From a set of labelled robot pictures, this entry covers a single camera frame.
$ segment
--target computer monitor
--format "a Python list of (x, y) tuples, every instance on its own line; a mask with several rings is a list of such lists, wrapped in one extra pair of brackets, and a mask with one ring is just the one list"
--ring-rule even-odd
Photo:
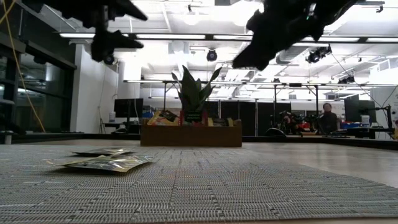
[(114, 101), (114, 112), (116, 113), (117, 118), (127, 118), (127, 117), (141, 118), (143, 106), (144, 106), (144, 99), (142, 98), (117, 99)]
[(346, 121), (361, 122), (361, 115), (369, 115), (371, 122), (376, 123), (376, 110), (373, 101), (344, 100)]

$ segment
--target wooden box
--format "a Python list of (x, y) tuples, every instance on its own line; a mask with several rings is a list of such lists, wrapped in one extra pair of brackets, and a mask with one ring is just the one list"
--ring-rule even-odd
[(141, 146), (242, 147), (241, 121), (233, 127), (150, 126), (141, 128)]

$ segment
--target gray woven rug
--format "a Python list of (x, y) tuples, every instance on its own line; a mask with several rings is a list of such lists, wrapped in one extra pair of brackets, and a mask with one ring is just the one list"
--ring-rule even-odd
[(127, 174), (52, 166), (99, 147), (0, 146), (0, 223), (398, 217), (398, 189), (243, 149), (136, 148)]

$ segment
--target yellow cable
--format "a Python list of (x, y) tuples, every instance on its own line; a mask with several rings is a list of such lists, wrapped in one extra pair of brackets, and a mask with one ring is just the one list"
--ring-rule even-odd
[(6, 2), (5, 2), (5, 0), (3, 0), (3, 2), (2, 2), (2, 6), (3, 6), (3, 8), (4, 8), (4, 12), (5, 12), (5, 15), (4, 15), (4, 16), (6, 17), (7, 28), (8, 28), (8, 34), (9, 34), (9, 36), (10, 36), (12, 52), (14, 53), (15, 63), (17, 64), (18, 73), (19, 73), (19, 76), (20, 76), (21, 81), (22, 81), (22, 86), (23, 86), (24, 89), (25, 89), (25, 93), (26, 93), (26, 96), (27, 96), (27, 100), (29, 101), (30, 107), (32, 108), (33, 113), (35, 114), (35, 117), (37, 118), (37, 121), (39, 122), (40, 127), (42, 128), (42, 131), (45, 133), (45, 129), (44, 129), (44, 126), (43, 126), (43, 124), (42, 124), (42, 121), (40, 120), (39, 116), (37, 115), (36, 110), (35, 110), (35, 107), (33, 106), (32, 102), (31, 102), (31, 100), (30, 100), (29, 94), (28, 94), (28, 92), (27, 92), (27, 90), (26, 90), (25, 80), (24, 80), (24, 77), (22, 76), (21, 68), (20, 68), (20, 66), (19, 66), (17, 53), (16, 53), (16, 51), (15, 51), (14, 41), (13, 41), (13, 39), (12, 39), (10, 23), (9, 23), (9, 21), (8, 21), (8, 12), (9, 12), (10, 9), (7, 11), (7, 7), (6, 7)]
[(2, 24), (3, 20), (8, 16), (8, 14), (10, 13), (12, 7), (14, 7), (14, 4), (15, 4), (16, 1), (17, 1), (17, 0), (13, 0), (13, 1), (12, 1), (11, 5), (10, 5), (10, 8), (8, 8), (8, 10), (7, 10), (6, 13), (4, 14), (4, 16), (2, 16), (2, 18), (0, 19), (0, 24)]

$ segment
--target potted plant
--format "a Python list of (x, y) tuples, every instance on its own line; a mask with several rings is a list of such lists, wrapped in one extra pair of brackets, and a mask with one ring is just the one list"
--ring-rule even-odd
[(177, 81), (180, 89), (178, 97), (181, 100), (182, 110), (180, 113), (180, 124), (184, 125), (204, 125), (207, 122), (206, 111), (203, 109), (207, 98), (211, 95), (214, 87), (210, 83), (220, 74), (221, 68), (214, 71), (209, 82), (202, 88), (201, 80), (192, 77), (189, 70), (183, 66), (182, 81), (172, 73), (173, 79)]

